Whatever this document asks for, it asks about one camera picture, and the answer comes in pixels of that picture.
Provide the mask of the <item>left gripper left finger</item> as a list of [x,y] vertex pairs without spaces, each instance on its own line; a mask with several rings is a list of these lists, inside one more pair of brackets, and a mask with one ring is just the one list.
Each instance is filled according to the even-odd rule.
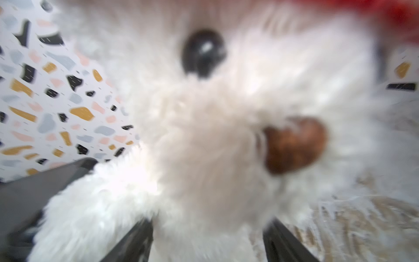
[[152,221],[142,219],[100,262],[148,262],[152,244]]

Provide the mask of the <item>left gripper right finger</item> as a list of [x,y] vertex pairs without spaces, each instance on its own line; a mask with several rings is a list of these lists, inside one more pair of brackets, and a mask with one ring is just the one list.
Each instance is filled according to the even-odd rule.
[[277,218],[263,231],[263,241],[268,262],[319,262]]

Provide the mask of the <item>white teddy bear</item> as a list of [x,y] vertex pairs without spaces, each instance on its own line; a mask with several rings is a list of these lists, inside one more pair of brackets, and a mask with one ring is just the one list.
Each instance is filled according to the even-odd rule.
[[153,262],[255,262],[251,235],[299,224],[413,155],[379,95],[402,43],[323,42],[272,1],[52,1],[63,37],[117,89],[139,142],[52,197],[30,262],[98,262],[142,219]]

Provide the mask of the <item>red white striped sweater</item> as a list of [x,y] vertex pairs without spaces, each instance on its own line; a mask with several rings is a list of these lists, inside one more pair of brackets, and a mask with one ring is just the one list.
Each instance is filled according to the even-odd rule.
[[419,44],[418,1],[272,1],[291,30],[323,42]]

